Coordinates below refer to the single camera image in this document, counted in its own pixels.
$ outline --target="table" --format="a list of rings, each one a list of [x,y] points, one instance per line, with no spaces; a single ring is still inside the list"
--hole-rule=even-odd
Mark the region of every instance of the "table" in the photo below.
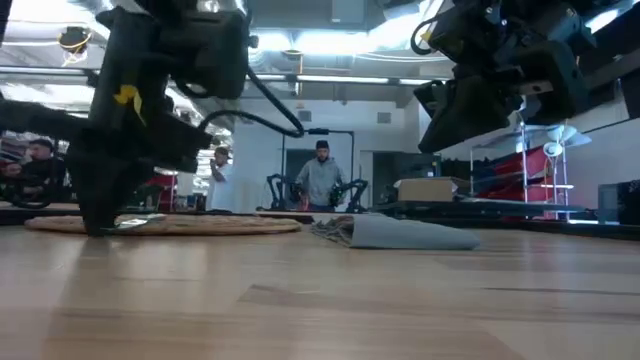
[[[2,228],[0,359],[638,359],[640,244],[478,230],[475,251],[307,232]]]

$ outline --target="gray sweater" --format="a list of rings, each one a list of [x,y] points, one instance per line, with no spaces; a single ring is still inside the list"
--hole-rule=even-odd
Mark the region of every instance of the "gray sweater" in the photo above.
[[[346,184],[344,173],[333,158],[324,163],[318,159],[309,160],[298,175],[296,182],[302,184],[313,205],[329,205],[329,194],[336,182]]]

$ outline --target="yellow tag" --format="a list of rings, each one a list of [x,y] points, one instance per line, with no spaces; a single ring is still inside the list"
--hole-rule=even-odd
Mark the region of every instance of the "yellow tag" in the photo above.
[[[428,42],[431,38],[431,31],[425,31],[424,34],[420,35],[420,38],[422,38],[424,42]]]
[[[142,121],[142,125],[147,126],[147,122],[142,117],[142,97],[138,92],[138,88],[133,85],[120,86],[120,93],[113,96],[120,105],[127,105],[133,99],[133,109],[138,114],[138,118]]]

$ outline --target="gray cloth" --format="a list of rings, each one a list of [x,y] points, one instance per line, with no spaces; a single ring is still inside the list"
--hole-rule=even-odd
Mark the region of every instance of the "gray cloth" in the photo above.
[[[302,184],[309,202],[314,205],[329,205],[329,194],[336,182],[346,184],[344,173],[333,158],[321,163],[318,159],[309,160],[298,175],[296,182]]]
[[[480,239],[470,231],[381,215],[343,216],[311,228],[316,235],[351,248],[472,250]]]

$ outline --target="person in white shirt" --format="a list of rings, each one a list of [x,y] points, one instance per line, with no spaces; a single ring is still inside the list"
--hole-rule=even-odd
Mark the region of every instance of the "person in white shirt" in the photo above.
[[[233,212],[233,165],[229,164],[229,149],[218,147],[213,156],[206,209]]]

